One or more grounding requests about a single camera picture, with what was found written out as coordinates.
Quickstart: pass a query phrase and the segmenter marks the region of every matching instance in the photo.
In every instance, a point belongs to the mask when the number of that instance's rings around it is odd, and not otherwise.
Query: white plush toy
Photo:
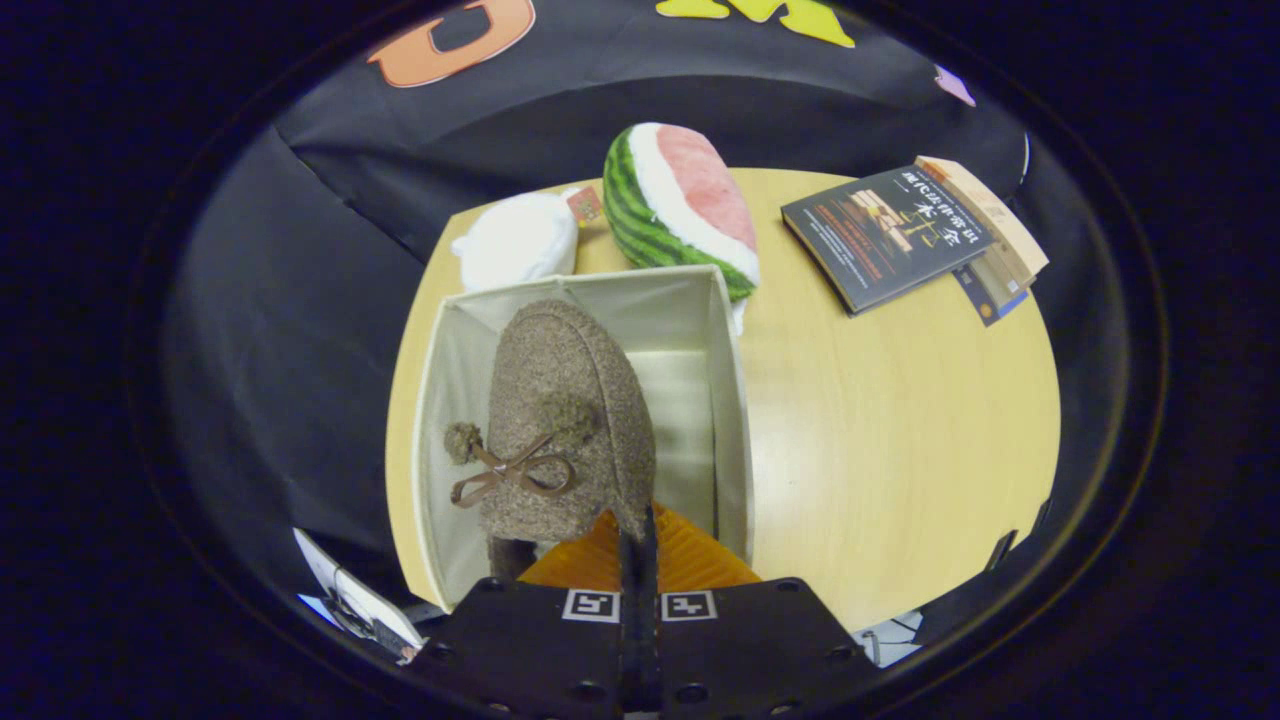
[[[517,195],[485,210],[451,246],[467,292],[572,274],[577,220],[566,200],[579,190]]]

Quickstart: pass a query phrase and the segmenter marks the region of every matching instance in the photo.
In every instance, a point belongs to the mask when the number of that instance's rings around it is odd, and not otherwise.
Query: brown felt slipper
[[[494,359],[489,442],[479,438],[475,425],[456,423],[445,446],[456,462],[498,468],[479,497],[492,538],[576,539],[605,509],[644,537],[655,465],[649,409],[622,348],[581,309],[543,300],[516,313]],[[467,507],[467,497],[456,488],[454,503]],[[506,544],[490,543],[494,568]]]

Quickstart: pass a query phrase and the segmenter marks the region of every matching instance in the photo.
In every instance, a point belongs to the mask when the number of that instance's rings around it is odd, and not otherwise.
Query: table top
[[[1057,465],[1060,409],[1034,296],[984,327],[950,274],[849,318],[780,208],[851,178],[731,170],[751,209],[762,283],[740,338],[762,578],[804,578],[850,630],[914,610],[1032,529]],[[598,179],[559,186],[591,184]],[[463,292],[449,243],[485,209],[451,218],[401,342],[387,425],[397,548],[417,547],[410,448],[440,301]],[[630,269],[599,218],[579,233],[577,274]],[[410,589],[433,598],[417,552]]]

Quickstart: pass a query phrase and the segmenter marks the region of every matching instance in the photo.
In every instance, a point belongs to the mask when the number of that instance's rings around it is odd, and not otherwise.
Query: price tag
[[[568,202],[570,210],[573,211],[573,217],[577,218],[577,227],[585,227],[586,223],[599,218],[603,211],[600,197],[595,195],[595,188],[591,186],[568,196],[566,202]]]

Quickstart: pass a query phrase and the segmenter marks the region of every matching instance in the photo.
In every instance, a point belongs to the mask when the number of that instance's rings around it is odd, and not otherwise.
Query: yellow letter
[[[831,8],[815,0],[728,0],[748,19],[763,23],[773,17],[782,5],[787,6],[787,14],[782,18],[782,24],[792,32],[826,40],[841,47],[852,47],[854,38],[845,35],[836,19],[836,13]]]
[[[655,8],[668,18],[727,18],[728,8],[716,0],[667,0]]]
[[[489,29],[470,44],[448,53],[436,50],[431,29],[444,22],[436,18],[387,44],[369,61],[379,63],[383,78],[394,87],[426,85],[493,58],[515,45],[534,24],[530,0],[476,0],[466,6],[472,8],[484,8]]]

